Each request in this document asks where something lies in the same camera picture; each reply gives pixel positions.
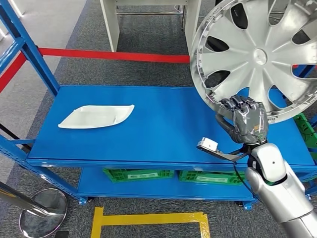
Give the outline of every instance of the green storage bin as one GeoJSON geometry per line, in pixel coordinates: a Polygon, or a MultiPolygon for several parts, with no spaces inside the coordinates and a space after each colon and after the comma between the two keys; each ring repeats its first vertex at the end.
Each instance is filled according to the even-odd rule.
{"type": "MultiPolygon", "coordinates": [[[[245,180],[245,173],[239,173],[245,180]]],[[[242,182],[235,172],[202,172],[202,171],[180,171],[179,180],[184,182],[204,182],[215,184],[240,185],[242,182]]]]}
{"type": "MultiPolygon", "coordinates": [[[[294,119],[307,147],[317,147],[317,135],[314,133],[315,130],[307,121],[305,115],[300,113],[294,116],[294,119]]],[[[317,160],[317,152],[311,152],[310,154],[312,159],[317,160]]]]}
{"type": "Polygon", "coordinates": [[[112,182],[126,182],[174,177],[174,170],[108,170],[103,169],[112,182]]]}

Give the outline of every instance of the stanchion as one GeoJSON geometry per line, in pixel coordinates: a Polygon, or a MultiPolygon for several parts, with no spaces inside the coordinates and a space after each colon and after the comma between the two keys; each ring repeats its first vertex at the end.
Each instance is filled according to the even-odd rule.
{"type": "Polygon", "coordinates": [[[54,188],[36,193],[32,199],[0,182],[0,199],[23,209],[20,229],[27,238],[44,238],[58,229],[67,213],[66,196],[54,188]]]}

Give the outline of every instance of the blue shelf surface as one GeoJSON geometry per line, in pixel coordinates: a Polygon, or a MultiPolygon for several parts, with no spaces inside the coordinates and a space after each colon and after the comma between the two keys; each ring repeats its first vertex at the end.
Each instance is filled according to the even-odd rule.
{"type": "Polygon", "coordinates": [[[195,200],[252,201],[244,185],[218,185],[180,182],[174,178],[112,183],[100,167],[83,168],[78,193],[80,196],[166,198],[195,200]]]}
{"type": "MultiPolygon", "coordinates": [[[[279,92],[275,97],[284,102],[279,92]]],[[[182,165],[199,169],[215,164],[230,166],[232,170],[230,162],[196,148],[202,137],[218,142],[218,149],[223,152],[241,147],[220,128],[214,116],[195,88],[191,87],[61,86],[27,162],[37,166],[166,169],[182,165]],[[131,115],[115,126],[57,126],[81,106],[131,104],[135,105],[131,115]]],[[[315,165],[292,119],[270,125],[269,140],[276,144],[291,165],[315,165]]],[[[247,158],[239,161],[246,162],[247,158]]]]}

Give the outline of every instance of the hubcap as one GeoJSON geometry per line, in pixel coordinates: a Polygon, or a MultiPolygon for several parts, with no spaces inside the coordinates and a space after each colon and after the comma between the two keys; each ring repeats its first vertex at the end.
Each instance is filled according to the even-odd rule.
{"type": "Polygon", "coordinates": [[[267,62],[266,54],[262,49],[255,49],[253,53],[253,57],[254,61],[259,65],[265,65],[267,62]]]}
{"type": "Polygon", "coordinates": [[[274,123],[294,117],[317,99],[317,78],[293,73],[294,65],[317,64],[317,3],[289,0],[282,19],[271,25],[275,2],[223,0],[201,24],[192,44],[191,72],[205,102],[231,119],[231,112],[219,102],[248,88],[249,97],[263,102],[269,123],[274,123]],[[245,17],[237,20],[242,11],[245,17]],[[294,36],[301,30],[309,38],[295,43],[294,36]],[[229,76],[217,84],[214,73],[224,70],[229,76]],[[272,88],[285,95],[288,107],[274,103],[269,93],[272,88]]]}

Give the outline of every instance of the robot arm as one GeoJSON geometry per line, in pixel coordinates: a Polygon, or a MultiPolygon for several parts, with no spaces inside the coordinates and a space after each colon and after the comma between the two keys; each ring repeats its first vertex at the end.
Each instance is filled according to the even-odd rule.
{"type": "Polygon", "coordinates": [[[255,159],[246,170],[253,192],[291,238],[316,238],[317,216],[305,196],[305,188],[274,144],[266,143],[251,151],[255,159]],[[265,181],[275,182],[269,185],[265,181]]]}
{"type": "Polygon", "coordinates": [[[268,143],[268,121],[262,103],[232,96],[223,105],[233,114],[232,125],[220,115],[217,120],[240,150],[224,154],[217,143],[203,138],[198,148],[220,159],[235,162],[249,156],[246,177],[251,190],[290,238],[317,238],[317,215],[306,197],[305,188],[274,144],[268,143]]]}

